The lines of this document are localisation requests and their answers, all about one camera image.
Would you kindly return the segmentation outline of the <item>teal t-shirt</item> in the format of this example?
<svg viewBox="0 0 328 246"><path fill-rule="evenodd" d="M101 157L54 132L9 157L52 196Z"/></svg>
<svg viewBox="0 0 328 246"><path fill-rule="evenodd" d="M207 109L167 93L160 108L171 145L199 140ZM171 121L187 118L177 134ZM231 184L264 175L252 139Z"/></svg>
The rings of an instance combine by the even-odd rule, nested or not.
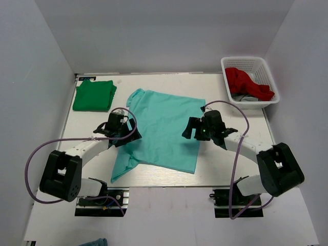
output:
<svg viewBox="0 0 328 246"><path fill-rule="evenodd" d="M204 99L137 89L127 99L141 139L118 149L111 182L140 163L193 174L200 143L182 136L189 118L200 118Z"/></svg>

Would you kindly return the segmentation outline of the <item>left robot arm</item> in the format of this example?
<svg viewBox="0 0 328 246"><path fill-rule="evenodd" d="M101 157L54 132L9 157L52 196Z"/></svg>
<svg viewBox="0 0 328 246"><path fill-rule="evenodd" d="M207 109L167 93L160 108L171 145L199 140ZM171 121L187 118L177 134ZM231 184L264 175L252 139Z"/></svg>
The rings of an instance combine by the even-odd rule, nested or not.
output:
<svg viewBox="0 0 328 246"><path fill-rule="evenodd" d="M40 181L40 191L67 202L90 197L96 204L104 204L108 200L107 184L95 178L82 178L82 169L103 151L141 139L136 117L132 112L129 114L124 115L119 108L93 131L92 137L68 150L52 151Z"/></svg>

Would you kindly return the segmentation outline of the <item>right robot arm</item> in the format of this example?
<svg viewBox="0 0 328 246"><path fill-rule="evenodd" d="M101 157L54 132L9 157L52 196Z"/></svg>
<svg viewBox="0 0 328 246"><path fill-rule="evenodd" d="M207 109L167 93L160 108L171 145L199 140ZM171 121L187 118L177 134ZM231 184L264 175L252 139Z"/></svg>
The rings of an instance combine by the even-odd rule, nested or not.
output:
<svg viewBox="0 0 328 246"><path fill-rule="evenodd" d="M199 141L213 141L225 150L239 153L258 165L259 174L241 178L232 190L232 200L244 204L250 195L268 193L278 197L305 181L295 156L285 143L265 144L242 137L238 130L227 128L217 110L206 112L203 117L190 117L182 137Z"/></svg>

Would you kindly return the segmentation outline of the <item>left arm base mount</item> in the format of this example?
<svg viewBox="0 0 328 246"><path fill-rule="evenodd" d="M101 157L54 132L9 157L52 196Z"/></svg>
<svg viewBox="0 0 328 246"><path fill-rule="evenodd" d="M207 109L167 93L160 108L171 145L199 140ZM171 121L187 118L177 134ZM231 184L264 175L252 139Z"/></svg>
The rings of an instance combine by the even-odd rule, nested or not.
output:
<svg viewBox="0 0 328 246"><path fill-rule="evenodd" d="M105 198L78 198L75 217L124 217L129 203L129 188L107 188Z"/></svg>

